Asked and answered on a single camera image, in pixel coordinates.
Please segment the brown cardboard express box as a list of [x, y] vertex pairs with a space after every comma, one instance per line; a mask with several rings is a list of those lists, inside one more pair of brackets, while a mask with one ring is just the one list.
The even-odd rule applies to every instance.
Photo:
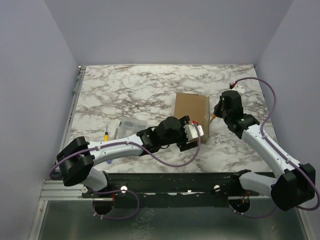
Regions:
[[201, 143], [205, 144], [209, 140], [211, 115], [208, 95], [178, 92], [175, 98], [174, 116], [178, 119], [189, 116], [190, 122], [197, 121], [204, 133]]

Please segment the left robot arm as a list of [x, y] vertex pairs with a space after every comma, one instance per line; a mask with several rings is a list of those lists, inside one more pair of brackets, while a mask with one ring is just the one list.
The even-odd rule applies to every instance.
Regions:
[[84, 136], [74, 138], [56, 156], [56, 165], [66, 187], [82, 184], [91, 188], [97, 196], [106, 197], [111, 190], [106, 173], [94, 167], [125, 157], [141, 157], [155, 153], [161, 148], [175, 144], [180, 151], [200, 149], [204, 131], [197, 121], [189, 123], [189, 116], [180, 119], [169, 116], [159, 125], [110, 141], [87, 141]]

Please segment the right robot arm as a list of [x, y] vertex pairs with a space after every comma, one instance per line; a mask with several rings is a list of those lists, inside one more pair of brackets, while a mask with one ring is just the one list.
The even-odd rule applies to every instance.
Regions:
[[235, 90], [222, 92], [214, 115], [223, 119], [228, 129], [251, 146], [264, 160], [274, 177], [242, 170], [233, 175], [229, 189], [240, 196], [253, 191], [267, 196], [275, 205], [288, 211], [313, 199], [316, 195], [316, 171], [311, 164], [301, 164], [268, 138], [259, 121], [244, 113], [241, 95]]

